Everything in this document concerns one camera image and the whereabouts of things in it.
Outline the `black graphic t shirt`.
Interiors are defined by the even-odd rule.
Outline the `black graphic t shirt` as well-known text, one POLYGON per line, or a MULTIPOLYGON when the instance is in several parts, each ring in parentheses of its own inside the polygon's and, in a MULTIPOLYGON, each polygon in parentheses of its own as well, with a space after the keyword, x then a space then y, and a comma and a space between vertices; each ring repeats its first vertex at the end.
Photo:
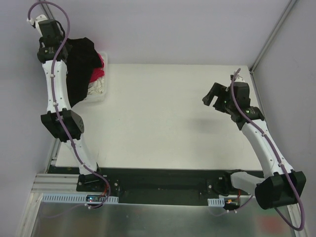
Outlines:
POLYGON ((104 63, 88 38, 67 39, 70 51, 67 57, 67 93, 70 106, 84 100, 93 71, 102 68, 104 63))

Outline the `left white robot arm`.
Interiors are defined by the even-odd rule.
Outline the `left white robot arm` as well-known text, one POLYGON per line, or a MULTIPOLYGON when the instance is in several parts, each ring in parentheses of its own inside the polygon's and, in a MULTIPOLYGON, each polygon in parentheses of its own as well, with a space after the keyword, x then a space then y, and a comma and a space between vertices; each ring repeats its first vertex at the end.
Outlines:
POLYGON ((108 195, 111 186, 86 145, 83 119, 72 111, 68 97, 67 58, 71 50, 67 44, 68 32, 57 20, 48 19, 43 14, 36 19, 28 18, 28 22, 40 33, 37 56, 47 85, 48 103, 46 113, 40 117, 41 122, 74 156, 79 166, 77 190, 108 195))

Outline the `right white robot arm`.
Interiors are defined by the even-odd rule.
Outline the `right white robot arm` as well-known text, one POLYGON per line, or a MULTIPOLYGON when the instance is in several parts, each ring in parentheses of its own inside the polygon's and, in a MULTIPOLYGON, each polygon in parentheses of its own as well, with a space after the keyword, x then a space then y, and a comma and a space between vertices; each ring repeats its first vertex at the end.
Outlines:
POLYGON ((263 171, 263 178, 241 169, 228 171, 220 183, 223 191, 228 195, 245 191, 255 196, 262 209, 299 203, 306 177, 302 171, 295 171, 277 148, 262 112, 251 105, 250 87, 239 72, 231 75, 229 86, 214 83, 202 101, 230 115, 251 144, 263 171))

